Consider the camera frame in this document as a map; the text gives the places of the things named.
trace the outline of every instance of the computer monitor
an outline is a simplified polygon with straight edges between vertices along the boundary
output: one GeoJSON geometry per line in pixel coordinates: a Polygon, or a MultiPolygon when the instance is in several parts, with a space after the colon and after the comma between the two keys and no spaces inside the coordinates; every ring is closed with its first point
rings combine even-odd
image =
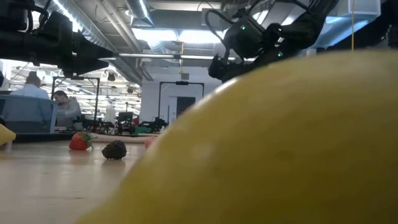
{"type": "Polygon", "coordinates": [[[132,112],[119,112],[118,121],[132,121],[132,112]]]}

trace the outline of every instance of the ceiling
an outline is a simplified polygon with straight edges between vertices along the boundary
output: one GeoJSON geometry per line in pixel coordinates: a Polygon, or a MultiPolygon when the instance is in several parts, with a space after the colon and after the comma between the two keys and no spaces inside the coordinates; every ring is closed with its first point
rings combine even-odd
{"type": "MultiPolygon", "coordinates": [[[[41,5],[46,0],[36,0],[36,4],[41,5]]],[[[340,40],[351,34],[352,21],[349,11],[349,1],[341,0],[339,5],[330,13],[325,21],[321,36],[313,47],[328,47],[336,44],[340,40]]],[[[224,14],[229,15],[240,7],[249,6],[248,1],[243,0],[212,0],[211,2],[201,1],[179,1],[179,0],[53,0],[50,10],[57,10],[64,13],[73,21],[74,29],[81,29],[83,35],[92,42],[114,50],[119,53],[156,53],[156,54],[188,54],[214,56],[223,54],[225,49],[220,41],[208,31],[203,22],[203,14],[209,8],[220,9],[224,14]],[[134,9],[142,5],[148,5],[147,14],[149,17],[144,19],[132,19],[132,12],[128,10],[127,2],[141,2],[135,5],[134,9]],[[144,21],[150,19],[154,27],[144,21]]],[[[373,21],[380,15],[380,0],[357,1],[358,11],[354,17],[354,30],[359,30],[367,23],[373,21]]],[[[293,22],[303,10],[293,4],[264,1],[253,10],[253,17],[263,27],[267,27],[273,22],[288,25],[293,22]]],[[[217,17],[210,17],[210,22],[222,36],[228,29],[225,22],[217,17]]],[[[161,60],[148,58],[123,58],[122,62],[112,62],[113,66],[86,74],[87,77],[97,77],[101,79],[103,86],[115,86],[116,89],[109,93],[109,88],[102,88],[100,91],[101,101],[100,110],[104,111],[109,101],[117,101],[117,108],[122,111],[126,107],[125,102],[131,105],[130,110],[135,112],[140,110],[140,90],[132,95],[126,93],[126,85],[142,81],[177,81],[181,76],[181,64],[183,71],[190,74],[192,82],[215,82],[207,74],[206,68],[209,60],[161,60]],[[116,81],[107,81],[105,70],[115,72],[116,81]]],[[[52,82],[51,75],[56,75],[59,70],[53,67],[42,67],[45,71],[47,80],[52,82]]],[[[13,80],[14,83],[22,83],[26,71],[21,72],[20,77],[13,80]]],[[[20,70],[14,68],[13,74],[18,74],[20,70]]],[[[70,85],[92,85],[88,80],[76,81],[69,80],[70,85]]],[[[85,99],[89,91],[93,88],[84,87],[80,91],[71,91],[68,88],[59,88],[68,91],[71,95],[80,97],[85,102],[87,110],[93,106],[92,100],[85,99]]]]}
{"type": "MultiPolygon", "coordinates": [[[[212,2],[201,1],[160,1],[147,0],[149,5],[149,17],[154,23],[154,27],[148,25],[140,19],[133,19],[131,22],[130,12],[126,2],[127,0],[111,1],[111,4],[117,10],[119,16],[123,19],[123,23],[129,28],[133,28],[134,36],[138,39],[139,47],[144,52],[152,53],[176,53],[181,52],[181,45],[176,45],[171,39],[184,40],[184,54],[190,55],[207,55],[223,54],[224,47],[218,39],[208,31],[207,26],[203,23],[203,12],[209,8],[221,9],[222,11],[235,11],[239,7],[249,5],[247,1],[228,1],[215,0],[212,2]],[[183,38],[184,32],[200,31],[197,35],[188,35],[189,38],[183,38]],[[154,51],[151,42],[161,41],[163,51],[154,51]]],[[[309,0],[301,0],[304,4],[308,4],[309,0]]],[[[330,14],[325,22],[323,32],[314,45],[314,47],[327,47],[336,44],[340,40],[349,35],[351,28],[351,17],[348,9],[347,1],[341,1],[338,7],[330,14]]],[[[375,19],[379,14],[380,0],[369,0],[366,4],[357,3],[357,8],[361,8],[362,12],[356,13],[354,29],[358,30],[367,23],[375,19]]],[[[102,34],[117,48],[119,52],[131,53],[133,50],[127,44],[122,35],[115,29],[114,24],[106,16],[106,13],[99,7],[98,1],[75,0],[76,5],[93,21],[95,26],[102,34]]],[[[264,2],[254,8],[253,14],[255,19],[262,13],[260,21],[263,27],[267,27],[270,23],[278,22],[287,25],[293,22],[303,9],[289,3],[270,3],[264,2]]],[[[228,26],[220,21],[219,18],[210,17],[211,23],[220,32],[226,30],[228,26]]],[[[186,60],[186,67],[208,67],[208,60],[186,60]]],[[[180,66],[179,61],[173,60],[144,60],[146,66],[173,67],[180,66]]]]}

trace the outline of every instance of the white wall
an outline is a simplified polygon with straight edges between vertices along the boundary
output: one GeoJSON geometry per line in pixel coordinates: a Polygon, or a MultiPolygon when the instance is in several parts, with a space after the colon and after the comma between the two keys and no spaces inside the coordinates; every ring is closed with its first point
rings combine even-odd
{"type": "MultiPolygon", "coordinates": [[[[152,121],[154,117],[157,116],[159,109],[159,83],[160,82],[144,82],[142,84],[140,119],[144,121],[152,121]]],[[[218,84],[214,83],[205,83],[205,96],[218,86],[218,84]]],[[[161,91],[160,115],[164,116],[166,121],[171,96],[195,97],[197,102],[202,99],[201,85],[181,86],[164,83],[162,84],[161,91]]]]}
{"type": "MultiPolygon", "coordinates": [[[[184,72],[190,74],[189,82],[204,83],[204,95],[211,93],[215,88],[221,85],[219,80],[211,78],[207,74],[207,68],[184,68],[184,72]]],[[[142,82],[141,112],[140,119],[152,121],[158,115],[159,109],[159,83],[175,82],[180,80],[178,74],[180,68],[173,67],[164,70],[159,67],[147,68],[149,74],[154,78],[153,82],[142,82]]],[[[202,99],[201,85],[176,85],[164,83],[161,88],[160,97],[160,115],[167,121],[170,97],[187,96],[195,97],[197,102],[202,99]]]]}

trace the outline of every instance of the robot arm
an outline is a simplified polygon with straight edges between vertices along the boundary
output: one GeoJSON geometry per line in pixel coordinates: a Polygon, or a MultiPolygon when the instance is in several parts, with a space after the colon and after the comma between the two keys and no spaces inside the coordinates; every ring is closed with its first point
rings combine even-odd
{"type": "Polygon", "coordinates": [[[226,46],[227,51],[234,49],[241,58],[254,56],[256,59],[250,64],[236,64],[228,61],[228,57],[224,56],[224,58],[221,58],[216,55],[209,67],[209,75],[211,77],[226,82],[255,68],[296,56],[303,49],[312,46],[317,41],[326,16],[337,5],[338,0],[314,0],[308,7],[294,0],[283,0],[282,2],[298,4],[307,11],[290,25],[270,24],[265,30],[261,26],[259,27],[255,21],[252,21],[249,14],[241,17],[239,21],[229,28],[222,43],[226,46]],[[239,28],[238,26],[241,27],[242,25],[252,27],[251,29],[246,29],[251,31],[243,35],[237,29],[239,28]],[[258,37],[261,40],[257,42],[255,50],[245,52],[245,49],[250,49],[250,46],[247,45],[252,45],[253,42],[256,43],[253,40],[259,39],[258,37]]]}
{"type": "Polygon", "coordinates": [[[113,52],[86,40],[72,31],[72,22],[64,15],[35,6],[33,0],[0,1],[0,58],[57,65],[66,77],[107,67],[98,58],[113,52]],[[42,15],[33,30],[32,11],[42,15]]]}

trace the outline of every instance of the yellow fruit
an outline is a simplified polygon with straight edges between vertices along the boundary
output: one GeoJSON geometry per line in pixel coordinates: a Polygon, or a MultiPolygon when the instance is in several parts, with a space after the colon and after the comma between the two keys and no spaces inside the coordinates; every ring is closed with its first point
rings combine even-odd
{"type": "Polygon", "coordinates": [[[398,223],[397,59],[320,55],[226,83],[79,223],[398,223]]]}
{"type": "Polygon", "coordinates": [[[0,146],[3,144],[15,140],[16,135],[12,131],[8,130],[2,124],[0,124],[0,146]]]}

